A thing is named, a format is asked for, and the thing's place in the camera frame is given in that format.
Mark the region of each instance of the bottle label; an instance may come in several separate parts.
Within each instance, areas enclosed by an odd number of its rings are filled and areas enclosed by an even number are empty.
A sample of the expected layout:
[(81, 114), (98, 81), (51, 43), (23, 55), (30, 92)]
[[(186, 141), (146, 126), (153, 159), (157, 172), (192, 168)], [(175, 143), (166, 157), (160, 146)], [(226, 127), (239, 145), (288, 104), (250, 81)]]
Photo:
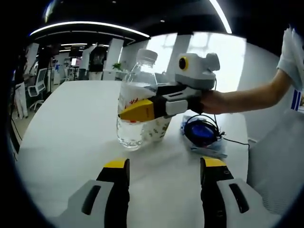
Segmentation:
[(118, 97), (118, 113), (125, 108), (136, 103), (137, 101), (155, 96), (156, 93), (149, 90), (147, 83), (125, 83), (122, 82), (122, 87)]

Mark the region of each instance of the floor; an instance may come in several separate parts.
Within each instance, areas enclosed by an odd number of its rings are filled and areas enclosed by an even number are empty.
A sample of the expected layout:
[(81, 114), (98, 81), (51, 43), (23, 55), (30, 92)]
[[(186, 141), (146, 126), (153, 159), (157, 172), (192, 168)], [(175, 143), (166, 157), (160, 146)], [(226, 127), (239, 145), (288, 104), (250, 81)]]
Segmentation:
[[(52, 86), (52, 92), (54, 92), (60, 85), (53, 85)], [(35, 115), (35, 112), (33, 110), (29, 110), (28, 107), (28, 118), (23, 118), (22, 120), (18, 118), (18, 113), (17, 111), (14, 111), (13, 113), (13, 121), (12, 121), (12, 125), (13, 125), (13, 129), (15, 131), (16, 134), (16, 138), (19, 142), (19, 144), (21, 144), (23, 136), (25, 134), (25, 131), (27, 130), (29, 123), (32, 121), (33, 117)]]

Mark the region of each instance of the window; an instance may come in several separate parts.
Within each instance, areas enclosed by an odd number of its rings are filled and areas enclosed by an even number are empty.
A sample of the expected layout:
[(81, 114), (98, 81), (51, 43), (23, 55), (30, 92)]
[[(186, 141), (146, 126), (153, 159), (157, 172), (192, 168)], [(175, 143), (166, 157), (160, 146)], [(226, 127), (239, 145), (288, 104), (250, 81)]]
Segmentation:
[(231, 35), (195, 32), (191, 37), (188, 53), (205, 57), (214, 52), (218, 55), (220, 70), (215, 71), (217, 90), (221, 92), (235, 91), (242, 74), (246, 39)]
[(155, 62), (155, 72), (161, 74), (167, 70), (177, 33), (151, 37), (147, 49), (158, 54)]

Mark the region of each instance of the ceiling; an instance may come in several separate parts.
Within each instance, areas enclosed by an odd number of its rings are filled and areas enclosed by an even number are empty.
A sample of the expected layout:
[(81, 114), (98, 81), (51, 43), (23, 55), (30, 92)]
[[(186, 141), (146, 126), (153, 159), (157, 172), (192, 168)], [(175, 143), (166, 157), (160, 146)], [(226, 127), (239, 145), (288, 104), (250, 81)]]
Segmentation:
[[(43, 15), (49, 1), (35, 6)], [(217, 0), (232, 34), (247, 38), (249, 43), (280, 54), (287, 18), (280, 0)], [(209, 0), (56, 0), (49, 8), (47, 21), (40, 17), (32, 30), (66, 21), (97, 21), (128, 27), (156, 36), (194, 31), (226, 33)], [(103, 43), (123, 39), (124, 45), (148, 39), (129, 31), (98, 25), (65, 25), (49, 28), (30, 36), (31, 41), (52, 43)]]

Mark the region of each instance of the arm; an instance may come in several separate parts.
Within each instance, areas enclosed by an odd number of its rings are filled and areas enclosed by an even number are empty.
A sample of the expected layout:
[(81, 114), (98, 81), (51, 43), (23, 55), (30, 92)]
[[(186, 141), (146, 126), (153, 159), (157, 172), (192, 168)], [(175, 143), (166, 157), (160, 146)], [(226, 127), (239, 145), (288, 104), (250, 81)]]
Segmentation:
[(270, 83), (258, 88), (230, 93), (208, 91), (201, 98), (203, 112), (209, 114), (238, 113), (268, 108), (282, 99), (291, 84), (292, 79), (279, 69)]
[(278, 70), (274, 79), (261, 87), (223, 94), (227, 113), (269, 108), (277, 104), (288, 91), (291, 78)]

